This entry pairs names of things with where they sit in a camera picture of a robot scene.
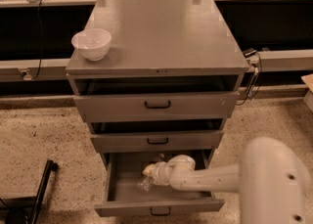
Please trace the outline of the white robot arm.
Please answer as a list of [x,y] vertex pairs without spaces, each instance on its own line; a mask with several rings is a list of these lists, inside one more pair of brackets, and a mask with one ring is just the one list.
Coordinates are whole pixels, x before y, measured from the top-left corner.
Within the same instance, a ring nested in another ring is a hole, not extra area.
[[269,137],[248,142],[239,163],[196,169],[186,155],[143,170],[150,183],[185,192],[240,195],[241,224],[305,224],[305,195],[311,176],[284,143]]

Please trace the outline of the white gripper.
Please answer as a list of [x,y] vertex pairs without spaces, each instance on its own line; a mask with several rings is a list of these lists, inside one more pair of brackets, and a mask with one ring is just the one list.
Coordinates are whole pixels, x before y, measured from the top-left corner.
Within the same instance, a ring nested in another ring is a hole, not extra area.
[[169,185],[170,172],[171,168],[165,161],[149,164],[143,170],[143,174],[146,176],[152,176],[154,183],[159,186]]

